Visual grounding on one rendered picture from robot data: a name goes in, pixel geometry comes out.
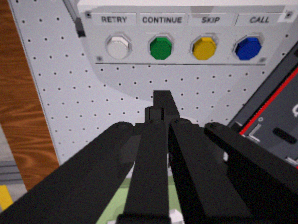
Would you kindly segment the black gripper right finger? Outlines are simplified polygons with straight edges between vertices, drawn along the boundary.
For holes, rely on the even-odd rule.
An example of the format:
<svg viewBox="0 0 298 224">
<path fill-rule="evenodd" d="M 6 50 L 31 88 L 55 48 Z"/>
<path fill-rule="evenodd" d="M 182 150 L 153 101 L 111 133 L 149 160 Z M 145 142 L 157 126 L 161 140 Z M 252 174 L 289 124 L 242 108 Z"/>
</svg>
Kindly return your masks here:
<svg viewBox="0 0 298 224">
<path fill-rule="evenodd" d="M 184 224 L 298 224 L 296 167 L 226 125 L 200 127 L 180 116 L 170 90 L 162 94 Z"/>
</svg>

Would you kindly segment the white button panel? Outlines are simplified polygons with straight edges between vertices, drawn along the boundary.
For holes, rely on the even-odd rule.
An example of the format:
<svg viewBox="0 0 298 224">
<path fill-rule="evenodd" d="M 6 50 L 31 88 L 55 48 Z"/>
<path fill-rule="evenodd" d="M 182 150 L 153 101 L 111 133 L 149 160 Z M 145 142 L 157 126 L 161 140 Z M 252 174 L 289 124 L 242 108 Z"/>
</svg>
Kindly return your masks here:
<svg viewBox="0 0 298 224">
<path fill-rule="evenodd" d="M 94 65 L 266 66 L 298 15 L 298 0 L 80 0 L 80 18 L 63 2 Z"/>
</svg>

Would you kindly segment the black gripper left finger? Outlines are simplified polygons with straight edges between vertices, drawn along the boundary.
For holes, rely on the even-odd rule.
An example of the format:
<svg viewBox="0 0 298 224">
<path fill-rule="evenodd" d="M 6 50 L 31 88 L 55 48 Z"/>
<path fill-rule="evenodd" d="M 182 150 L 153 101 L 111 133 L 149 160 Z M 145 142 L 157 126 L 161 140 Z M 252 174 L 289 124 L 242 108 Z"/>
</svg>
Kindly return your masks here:
<svg viewBox="0 0 298 224">
<path fill-rule="evenodd" d="M 112 124 L 2 211 L 0 224 L 96 224 L 133 165 L 115 224 L 172 224 L 166 129 L 162 90 L 153 90 L 135 126 Z"/>
</svg>

